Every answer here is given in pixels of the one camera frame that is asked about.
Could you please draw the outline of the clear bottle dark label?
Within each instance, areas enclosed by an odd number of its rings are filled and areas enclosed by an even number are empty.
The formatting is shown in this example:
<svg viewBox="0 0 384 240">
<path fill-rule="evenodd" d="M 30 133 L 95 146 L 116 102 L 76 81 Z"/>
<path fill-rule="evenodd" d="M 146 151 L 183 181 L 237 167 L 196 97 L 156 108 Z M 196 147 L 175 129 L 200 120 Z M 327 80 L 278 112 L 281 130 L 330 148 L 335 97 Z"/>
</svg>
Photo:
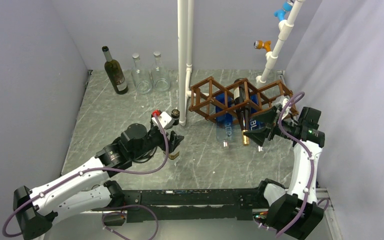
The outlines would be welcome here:
<svg viewBox="0 0 384 240">
<path fill-rule="evenodd" d="M 154 64 L 151 68 L 151 76 L 154 88 L 159 92 L 167 92 L 171 87 L 169 73 L 165 68 L 160 51 L 154 51 Z"/>
</svg>

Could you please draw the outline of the brown wooden wine rack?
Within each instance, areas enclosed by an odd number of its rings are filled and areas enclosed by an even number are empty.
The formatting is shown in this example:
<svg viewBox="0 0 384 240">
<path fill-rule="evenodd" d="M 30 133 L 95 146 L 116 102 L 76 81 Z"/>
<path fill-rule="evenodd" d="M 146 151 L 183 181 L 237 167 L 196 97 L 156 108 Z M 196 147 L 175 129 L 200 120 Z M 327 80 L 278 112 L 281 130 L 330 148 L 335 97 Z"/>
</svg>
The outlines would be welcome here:
<svg viewBox="0 0 384 240">
<path fill-rule="evenodd" d="M 245 90 L 243 103 L 235 106 L 233 100 L 234 90 L 242 85 Z M 218 117 L 226 114 L 237 117 L 236 110 L 241 107 L 250 107 L 251 116 L 266 113 L 275 106 L 281 97 L 292 97 L 290 90 L 281 80 L 274 81 L 257 88 L 247 78 L 241 78 L 228 86 L 223 86 L 210 76 L 191 88 L 190 112 L 196 112 L 207 121 L 215 123 Z"/>
</svg>

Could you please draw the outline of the brown bottle gold foil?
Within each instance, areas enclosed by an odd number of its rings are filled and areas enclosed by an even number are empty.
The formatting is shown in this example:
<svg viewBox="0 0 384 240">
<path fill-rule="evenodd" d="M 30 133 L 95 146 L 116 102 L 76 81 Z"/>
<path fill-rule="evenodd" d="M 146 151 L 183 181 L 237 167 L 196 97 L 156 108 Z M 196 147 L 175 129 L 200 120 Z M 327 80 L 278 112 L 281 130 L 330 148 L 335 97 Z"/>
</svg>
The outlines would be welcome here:
<svg viewBox="0 0 384 240">
<path fill-rule="evenodd" d="M 243 103 L 246 96 L 245 85 L 243 83 L 238 85 L 234 89 L 233 95 L 235 105 Z M 241 129 L 242 144 L 244 146 L 248 146 L 250 144 L 250 139 L 245 135 L 245 132 L 249 130 L 250 126 L 250 108 L 247 105 L 244 105 L 242 107 L 238 107 L 235 112 L 239 127 Z"/>
</svg>

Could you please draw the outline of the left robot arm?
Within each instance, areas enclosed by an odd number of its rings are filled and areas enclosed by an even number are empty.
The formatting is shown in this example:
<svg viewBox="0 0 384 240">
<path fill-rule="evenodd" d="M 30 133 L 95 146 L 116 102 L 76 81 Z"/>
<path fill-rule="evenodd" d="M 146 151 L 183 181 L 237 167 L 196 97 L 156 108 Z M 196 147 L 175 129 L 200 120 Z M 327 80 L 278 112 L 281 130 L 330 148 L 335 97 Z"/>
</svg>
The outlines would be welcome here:
<svg viewBox="0 0 384 240">
<path fill-rule="evenodd" d="M 163 150 L 164 162 L 184 136 L 166 124 L 153 122 L 150 129 L 131 124 L 120 136 L 89 160 L 59 178 L 38 187 L 23 185 L 13 193 L 13 216 L 25 240 L 34 240 L 62 220 L 91 209 L 119 209 L 124 203 L 121 187 L 109 179 L 118 173 L 147 175 L 151 171 L 129 168 L 154 149 Z"/>
</svg>

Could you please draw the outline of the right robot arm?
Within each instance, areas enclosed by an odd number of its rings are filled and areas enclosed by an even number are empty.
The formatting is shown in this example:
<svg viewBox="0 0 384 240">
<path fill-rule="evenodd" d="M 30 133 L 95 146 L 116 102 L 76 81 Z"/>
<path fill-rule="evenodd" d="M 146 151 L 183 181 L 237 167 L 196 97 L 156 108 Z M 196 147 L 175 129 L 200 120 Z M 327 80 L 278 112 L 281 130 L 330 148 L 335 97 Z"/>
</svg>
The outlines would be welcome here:
<svg viewBox="0 0 384 240">
<path fill-rule="evenodd" d="M 297 240 L 306 239 L 324 216 L 316 195 L 317 166 L 325 145 L 325 133 L 318 130 L 320 116 L 320 110 L 304 107 L 297 123 L 283 120 L 278 124 L 281 113 L 274 106 L 252 117 L 263 124 L 262 128 L 245 133 L 259 146 L 274 136 L 293 142 L 294 164 L 289 187 L 268 178 L 261 181 L 254 199 L 268 210 L 265 216 L 254 219 L 280 235 Z"/>
</svg>

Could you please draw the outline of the dark green wine bottle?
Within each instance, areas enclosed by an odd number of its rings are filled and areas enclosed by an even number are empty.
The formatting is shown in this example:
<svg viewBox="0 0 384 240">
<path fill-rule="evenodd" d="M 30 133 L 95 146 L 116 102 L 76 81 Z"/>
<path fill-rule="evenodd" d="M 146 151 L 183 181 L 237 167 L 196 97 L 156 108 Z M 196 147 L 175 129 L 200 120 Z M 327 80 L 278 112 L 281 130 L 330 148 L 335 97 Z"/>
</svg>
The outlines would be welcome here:
<svg viewBox="0 0 384 240">
<path fill-rule="evenodd" d="M 103 46 L 101 49 L 105 57 L 104 69 L 114 91 L 118 95 L 126 94 L 129 88 L 125 81 L 125 76 L 119 62 L 113 59 L 107 46 Z"/>
</svg>

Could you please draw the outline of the clear bottle with cork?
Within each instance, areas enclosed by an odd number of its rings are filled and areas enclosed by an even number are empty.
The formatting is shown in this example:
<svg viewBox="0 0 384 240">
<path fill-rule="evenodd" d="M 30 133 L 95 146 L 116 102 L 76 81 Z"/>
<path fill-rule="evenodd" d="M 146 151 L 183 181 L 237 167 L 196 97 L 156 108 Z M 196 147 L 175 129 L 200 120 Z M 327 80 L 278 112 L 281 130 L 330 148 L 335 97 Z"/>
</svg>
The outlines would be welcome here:
<svg viewBox="0 0 384 240">
<path fill-rule="evenodd" d="M 150 73 L 143 67 L 138 53 L 134 53 L 132 59 L 134 67 L 132 68 L 131 74 L 134 86 L 136 87 L 136 92 L 142 95 L 148 94 L 153 88 Z"/>
</svg>

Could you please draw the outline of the small dark bottle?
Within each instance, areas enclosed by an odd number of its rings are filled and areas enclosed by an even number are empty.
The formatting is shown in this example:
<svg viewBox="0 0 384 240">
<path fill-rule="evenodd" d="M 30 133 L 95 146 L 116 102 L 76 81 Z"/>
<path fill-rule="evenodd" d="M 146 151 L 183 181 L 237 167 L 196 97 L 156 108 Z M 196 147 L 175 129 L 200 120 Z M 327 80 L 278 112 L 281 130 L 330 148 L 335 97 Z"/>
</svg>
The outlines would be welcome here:
<svg viewBox="0 0 384 240">
<path fill-rule="evenodd" d="M 171 111 L 171 118 L 174 119 L 172 127 L 169 129 L 169 149 L 170 153 L 168 158 L 170 160 L 176 159 L 180 155 L 180 144 L 184 140 L 185 128 L 180 125 L 180 111 L 173 109 Z"/>
</svg>

